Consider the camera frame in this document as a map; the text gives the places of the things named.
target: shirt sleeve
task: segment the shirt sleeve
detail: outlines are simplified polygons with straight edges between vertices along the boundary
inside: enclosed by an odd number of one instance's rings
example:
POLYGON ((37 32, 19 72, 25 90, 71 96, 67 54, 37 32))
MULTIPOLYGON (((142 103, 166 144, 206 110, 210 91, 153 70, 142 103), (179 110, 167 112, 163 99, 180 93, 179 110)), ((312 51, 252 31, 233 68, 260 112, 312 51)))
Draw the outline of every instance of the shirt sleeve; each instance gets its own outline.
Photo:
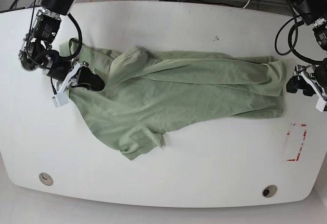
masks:
POLYGON ((129 160, 165 144, 162 134, 144 126, 102 128, 93 134, 105 145, 119 150, 129 160))

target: white table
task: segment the white table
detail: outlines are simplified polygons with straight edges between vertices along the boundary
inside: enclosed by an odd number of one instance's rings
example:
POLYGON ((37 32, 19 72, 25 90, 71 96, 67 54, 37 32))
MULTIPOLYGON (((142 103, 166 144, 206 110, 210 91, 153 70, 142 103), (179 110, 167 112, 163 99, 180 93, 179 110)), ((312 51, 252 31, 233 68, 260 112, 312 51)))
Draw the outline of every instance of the white table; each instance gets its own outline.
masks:
MULTIPOLYGON (((162 2, 76 4, 72 9, 84 43, 124 51, 140 45, 224 52, 233 56, 274 55, 274 38, 289 17, 223 6, 162 2)), ((98 141, 73 103, 56 109, 49 77, 26 72, 17 58, 31 9, 0 15, 0 151, 18 186, 87 200, 163 207, 232 207, 303 200, 311 192, 327 151, 327 114, 317 97, 285 93, 283 118, 226 118, 197 123, 164 135, 166 147, 134 161, 98 141), (300 127, 307 136, 298 161, 300 127), (39 181, 41 172, 54 179, 39 181), (272 198, 262 190, 276 185, 272 198)), ((286 33, 280 47, 287 49, 286 33)), ((63 18, 54 42, 77 35, 63 18)), ((297 49, 324 58, 310 28, 300 30, 297 49)), ((288 78, 296 60, 288 61, 288 78)))

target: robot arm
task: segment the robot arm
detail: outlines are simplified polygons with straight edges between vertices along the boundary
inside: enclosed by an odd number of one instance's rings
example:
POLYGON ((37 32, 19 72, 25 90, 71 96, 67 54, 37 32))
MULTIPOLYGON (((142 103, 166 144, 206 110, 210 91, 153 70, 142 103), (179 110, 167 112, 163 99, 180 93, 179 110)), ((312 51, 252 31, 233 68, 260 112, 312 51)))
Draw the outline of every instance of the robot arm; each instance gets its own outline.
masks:
POLYGON ((23 42, 19 58, 22 67, 27 71, 43 69, 43 73, 57 80, 53 85, 53 101, 56 107, 68 103, 64 91, 68 87, 84 87, 92 91, 104 88, 103 80, 88 68, 87 63, 78 62, 78 54, 82 47, 82 32, 69 11, 75 0, 40 0, 43 6, 36 14, 36 19, 23 42), (78 48, 72 55, 62 57, 52 50, 61 23, 60 15, 68 15, 77 28, 78 48))

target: green shirt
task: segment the green shirt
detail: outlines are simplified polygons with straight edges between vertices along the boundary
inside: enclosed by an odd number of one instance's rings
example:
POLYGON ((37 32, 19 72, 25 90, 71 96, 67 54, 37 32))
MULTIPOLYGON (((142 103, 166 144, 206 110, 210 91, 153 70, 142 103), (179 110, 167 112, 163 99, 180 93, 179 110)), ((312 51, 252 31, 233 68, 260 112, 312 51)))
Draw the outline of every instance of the green shirt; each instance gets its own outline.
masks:
MULTIPOLYGON (((60 53, 76 48, 71 40, 60 53)), ((79 58, 106 86, 101 92, 73 88, 70 98, 94 136, 130 160, 163 146, 165 132, 196 122, 283 113, 286 66, 273 57, 151 53, 137 46, 119 53, 84 45, 79 58)))

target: wrinkled fabric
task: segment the wrinkled fabric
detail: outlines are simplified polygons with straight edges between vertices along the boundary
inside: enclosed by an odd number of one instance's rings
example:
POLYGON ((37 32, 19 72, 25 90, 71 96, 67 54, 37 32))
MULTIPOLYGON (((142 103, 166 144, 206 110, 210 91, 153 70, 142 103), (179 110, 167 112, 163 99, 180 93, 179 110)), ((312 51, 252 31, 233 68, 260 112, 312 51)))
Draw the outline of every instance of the wrinkled fabric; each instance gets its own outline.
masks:
MULTIPOLYGON (((68 56, 71 40, 60 47, 68 56)), ((70 90, 91 132, 130 160, 163 146, 162 135, 204 120, 283 113, 286 66, 273 57, 233 58, 222 53, 124 53, 84 45, 80 62, 105 81, 101 92, 70 90)))

